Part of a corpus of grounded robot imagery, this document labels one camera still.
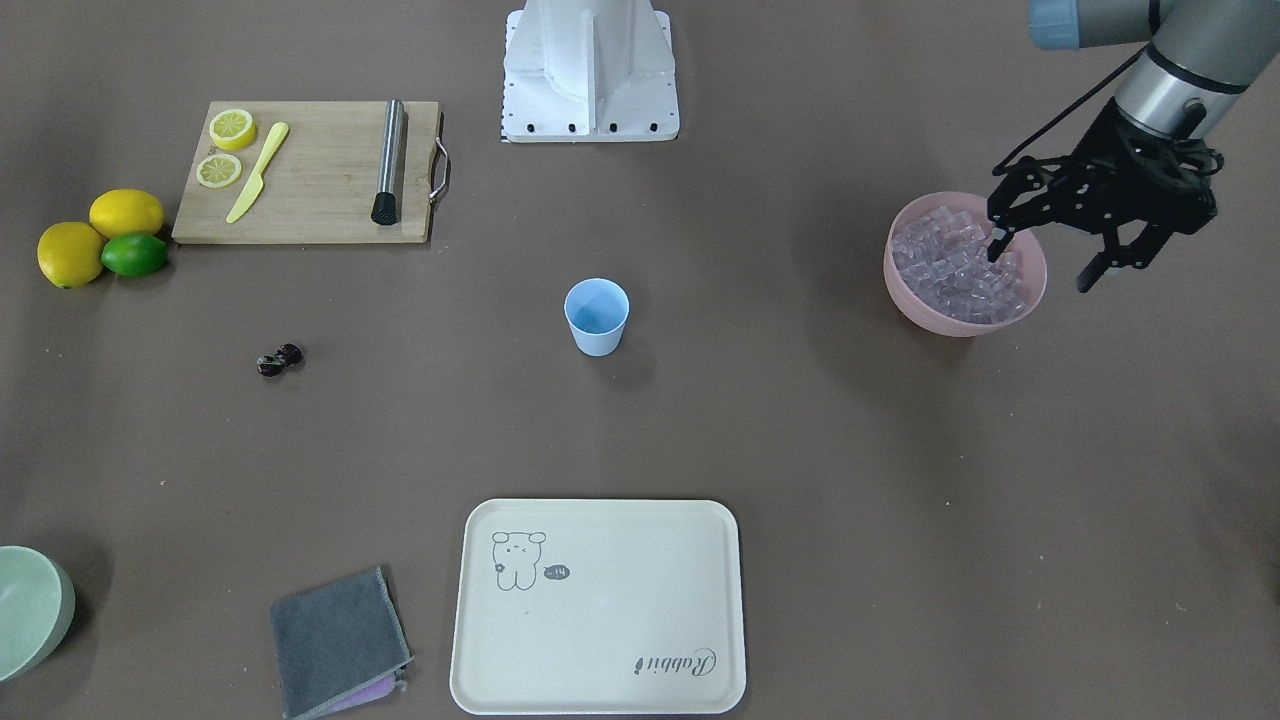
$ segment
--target yellow lemon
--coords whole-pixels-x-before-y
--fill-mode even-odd
[[[58,223],[40,236],[40,272],[58,287],[79,287],[102,272],[102,236],[88,223]]]
[[[214,190],[236,182],[239,174],[239,158],[223,152],[215,152],[196,165],[196,182]]]
[[[88,223],[108,240],[127,232],[155,234],[164,225],[164,208],[141,190],[113,190],[100,195],[90,206]]]
[[[223,110],[209,120],[209,137],[214,138],[214,145],[223,150],[239,150],[248,147],[257,137],[257,126],[253,124],[253,115],[248,110],[232,108]]]

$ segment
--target cartoon bear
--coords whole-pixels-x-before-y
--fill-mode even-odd
[[[547,533],[494,533],[493,569],[498,571],[498,588],[527,591],[538,579],[538,561],[543,557]]]

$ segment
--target blue cup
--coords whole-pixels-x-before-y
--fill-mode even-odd
[[[593,357],[613,352],[630,313],[627,293],[618,283],[604,278],[585,279],[564,296],[564,319],[573,342]]]

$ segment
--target pink bowl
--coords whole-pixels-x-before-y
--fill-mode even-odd
[[[943,205],[952,210],[969,210],[982,223],[983,229],[988,234],[991,233],[986,197],[968,192],[934,192],[913,200],[893,218],[893,225],[888,231],[888,242],[884,243],[884,284],[888,286],[888,296],[893,299],[893,305],[897,305],[897,309],[916,325],[948,337],[975,337],[993,333],[1030,315],[1032,310],[1039,305],[1041,297],[1044,297],[1044,286],[1048,284],[1048,268],[1044,264],[1044,251],[1041,250],[1039,242],[1036,241],[1036,236],[1030,231],[1021,231],[1014,234],[1012,242],[1009,243],[1009,250],[1016,250],[1021,254],[1023,287],[1027,288],[1027,311],[1011,320],[987,325],[956,320],[929,307],[906,287],[906,281],[902,279],[902,275],[897,272],[897,265],[893,263],[893,236],[914,220],[928,214],[929,210]]]

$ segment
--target rectangular tray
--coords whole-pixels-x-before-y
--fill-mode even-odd
[[[449,689],[474,715],[714,714],[746,691],[737,521],[705,500],[490,500]]]

